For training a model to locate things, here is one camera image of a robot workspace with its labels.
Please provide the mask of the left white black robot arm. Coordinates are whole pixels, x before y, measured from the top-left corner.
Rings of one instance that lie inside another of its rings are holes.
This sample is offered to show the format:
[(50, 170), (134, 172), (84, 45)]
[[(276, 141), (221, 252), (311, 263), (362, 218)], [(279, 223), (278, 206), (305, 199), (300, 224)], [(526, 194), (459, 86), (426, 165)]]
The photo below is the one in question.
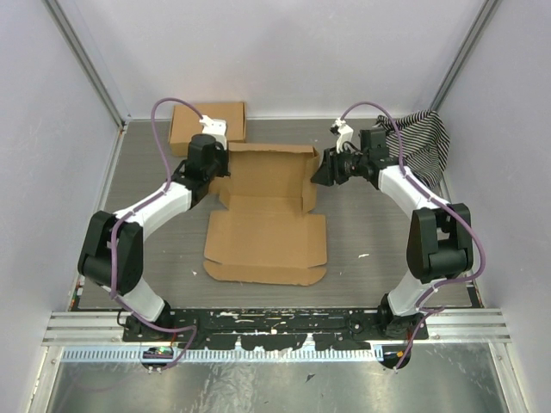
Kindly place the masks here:
[(192, 137), (188, 156), (166, 183), (143, 200), (116, 213), (92, 215), (77, 263), (77, 271), (109, 293), (130, 320), (153, 341), (196, 331), (175, 326), (169, 303), (144, 278), (144, 244), (161, 226), (195, 207), (216, 177), (229, 175), (226, 138), (214, 133)]

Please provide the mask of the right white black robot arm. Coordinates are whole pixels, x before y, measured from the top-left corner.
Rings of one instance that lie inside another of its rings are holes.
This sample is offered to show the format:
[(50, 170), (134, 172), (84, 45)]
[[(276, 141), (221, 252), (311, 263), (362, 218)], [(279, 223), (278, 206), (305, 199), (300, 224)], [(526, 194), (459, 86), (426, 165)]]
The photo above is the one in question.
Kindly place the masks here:
[(331, 132), (336, 144), (324, 151), (311, 181), (330, 187), (361, 177), (393, 200), (410, 220), (406, 274), (383, 296), (376, 315), (381, 334), (398, 339), (445, 281), (473, 266), (473, 241), (467, 231), (470, 211), (435, 195), (401, 156), (392, 156), (382, 128), (360, 131), (359, 145), (352, 144), (353, 130), (342, 120), (333, 123)]

